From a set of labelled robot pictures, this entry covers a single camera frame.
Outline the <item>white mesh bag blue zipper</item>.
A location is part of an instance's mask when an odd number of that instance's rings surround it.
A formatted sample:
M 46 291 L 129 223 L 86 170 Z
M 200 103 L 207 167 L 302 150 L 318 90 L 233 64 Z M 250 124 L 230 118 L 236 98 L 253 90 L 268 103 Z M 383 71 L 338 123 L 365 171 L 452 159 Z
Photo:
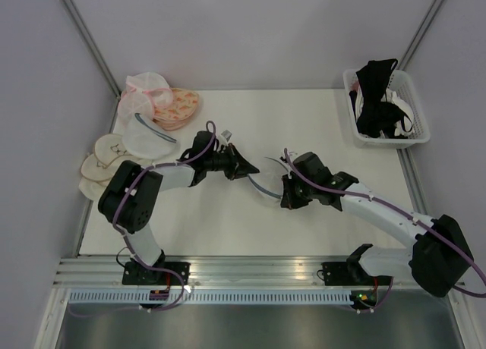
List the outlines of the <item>white mesh bag blue zipper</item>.
M 265 206 L 280 207 L 284 190 L 282 176 L 289 171 L 286 164 L 269 156 L 255 156 L 250 163 L 259 170 L 248 175 L 248 180 L 260 195 L 260 202 Z

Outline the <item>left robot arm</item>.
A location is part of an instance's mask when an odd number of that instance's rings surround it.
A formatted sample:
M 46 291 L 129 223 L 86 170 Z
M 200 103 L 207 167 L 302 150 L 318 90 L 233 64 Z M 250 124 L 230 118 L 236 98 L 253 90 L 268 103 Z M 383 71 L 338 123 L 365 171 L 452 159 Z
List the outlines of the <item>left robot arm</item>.
M 194 187 L 210 171 L 221 171 L 230 181 L 260 172 L 232 143 L 221 144 L 214 133 L 203 130 L 175 162 L 146 168 L 132 161 L 121 163 L 99 198 L 99 212 L 122 236 L 147 284 L 158 285 L 166 276 L 165 254 L 150 227 L 159 193 Z

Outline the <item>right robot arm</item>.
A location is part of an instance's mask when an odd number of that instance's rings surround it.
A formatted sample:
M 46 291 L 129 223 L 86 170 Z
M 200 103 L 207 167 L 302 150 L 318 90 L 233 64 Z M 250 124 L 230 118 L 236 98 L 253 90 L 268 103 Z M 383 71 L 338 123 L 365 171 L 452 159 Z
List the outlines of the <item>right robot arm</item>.
M 323 263 L 327 283 L 388 285 L 394 278 L 412 279 L 429 294 L 445 297 L 473 266 L 472 252 L 454 218 L 407 211 L 344 171 L 332 174 L 313 152 L 300 156 L 286 152 L 280 161 L 287 168 L 282 176 L 282 208 L 300 209 L 318 201 L 366 221 L 402 245 L 362 244 L 337 264 L 343 277 L 334 278 L 331 265 Z

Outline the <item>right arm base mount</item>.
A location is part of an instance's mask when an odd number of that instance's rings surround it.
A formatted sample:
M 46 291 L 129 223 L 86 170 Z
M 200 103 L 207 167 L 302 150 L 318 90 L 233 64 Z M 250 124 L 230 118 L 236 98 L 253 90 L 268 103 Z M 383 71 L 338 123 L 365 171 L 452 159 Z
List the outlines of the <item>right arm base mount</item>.
M 326 286 L 355 287 L 366 284 L 365 280 L 353 276 L 344 262 L 323 262 L 316 276 Z

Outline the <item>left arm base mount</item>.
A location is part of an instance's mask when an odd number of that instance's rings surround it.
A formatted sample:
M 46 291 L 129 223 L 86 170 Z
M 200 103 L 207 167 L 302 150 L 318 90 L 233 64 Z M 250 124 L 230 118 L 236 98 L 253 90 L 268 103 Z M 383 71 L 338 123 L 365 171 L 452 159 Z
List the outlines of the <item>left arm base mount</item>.
M 181 286 L 180 281 L 169 272 L 159 272 L 144 268 L 135 259 L 130 258 L 126 263 L 119 259 L 120 253 L 115 256 L 115 261 L 123 268 L 122 284 L 123 285 L 165 285 Z M 189 262 L 172 262 L 166 260 L 165 252 L 162 250 L 159 259 L 156 261 L 155 268 L 163 268 L 174 271 L 179 274 L 184 282 L 188 283 L 190 275 Z

